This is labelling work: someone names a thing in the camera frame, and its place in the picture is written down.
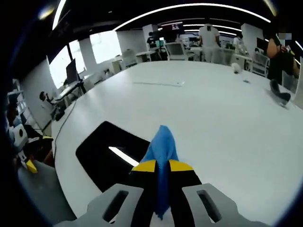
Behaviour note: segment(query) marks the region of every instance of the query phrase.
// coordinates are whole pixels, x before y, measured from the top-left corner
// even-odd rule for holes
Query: black mat
[[[104,192],[112,185],[123,182],[133,168],[108,147],[116,147],[140,162],[149,143],[109,122],[103,122],[78,147],[76,156],[92,181]]]

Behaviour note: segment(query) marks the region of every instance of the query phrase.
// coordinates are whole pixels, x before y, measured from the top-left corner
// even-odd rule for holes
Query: ceiling
[[[281,5],[280,1],[282,0],[275,0],[274,2],[278,6]],[[14,36],[11,42],[18,43],[17,45],[15,44],[15,50],[12,55],[14,61],[13,77],[19,79],[24,77],[46,55],[52,60],[65,44],[70,41],[86,38],[93,33],[112,30],[134,17],[163,7],[211,2],[246,9],[269,20],[273,18],[273,14],[263,0],[115,0],[106,1],[106,3],[102,0],[66,0],[60,19],[69,12],[62,20],[67,23],[68,29],[62,34],[60,29],[62,29],[63,22],[59,23],[57,29],[52,31],[55,11],[44,20],[37,18],[38,12],[45,6],[57,8],[59,2],[60,0],[31,0],[30,3],[28,1],[26,3],[18,1],[18,8],[13,8],[14,11],[17,10],[16,17],[22,19],[22,23],[15,24],[11,34]],[[269,25],[268,22],[256,16],[235,9],[214,6],[190,6],[150,14],[121,27],[118,31],[140,29],[151,23],[159,24],[183,19],[189,19],[185,20],[186,24],[201,24],[204,17],[237,22],[222,20],[212,22],[214,25],[234,28],[240,28],[241,24],[249,23],[266,30]],[[197,27],[187,27],[187,29],[197,29]]]

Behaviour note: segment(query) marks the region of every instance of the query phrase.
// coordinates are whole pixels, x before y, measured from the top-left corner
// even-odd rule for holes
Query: blue towel
[[[147,152],[141,162],[156,160],[158,171],[158,198],[155,213],[162,220],[163,214],[169,208],[168,172],[167,165],[170,159],[178,161],[176,144],[171,131],[167,126],[161,125],[152,139]]]

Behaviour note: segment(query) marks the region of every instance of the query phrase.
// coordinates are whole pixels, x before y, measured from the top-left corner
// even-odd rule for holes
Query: person in black shirt
[[[286,33],[286,24],[282,15],[276,19],[276,24],[276,31]],[[270,80],[275,79],[280,85],[282,84],[282,71],[296,78],[298,78],[300,74],[294,56],[285,46],[286,41],[288,40],[285,40],[285,38],[279,39],[279,33],[272,32],[267,46],[267,55],[270,58],[267,78]]]

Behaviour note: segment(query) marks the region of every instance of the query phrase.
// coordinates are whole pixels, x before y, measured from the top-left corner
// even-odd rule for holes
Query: cable
[[[72,107],[71,111],[69,112],[69,114],[67,115],[67,117],[65,118],[65,120],[63,121],[63,123],[62,123],[62,125],[61,125],[61,127],[60,127],[60,129],[59,129],[59,131],[58,131],[58,133],[57,133],[57,136],[56,136],[56,138],[55,138],[55,149],[54,149],[55,155],[54,155],[54,157],[53,157],[54,161],[55,161],[55,159],[56,159],[56,154],[57,154],[57,145],[56,145],[57,139],[58,139],[58,137],[59,137],[59,134],[60,134],[61,129],[63,128],[65,122],[67,121],[67,119],[69,118],[69,116],[70,116],[70,114],[72,113],[73,109],[75,108],[75,105],[76,105],[77,101],[78,101],[78,99],[75,100],[74,106]]]

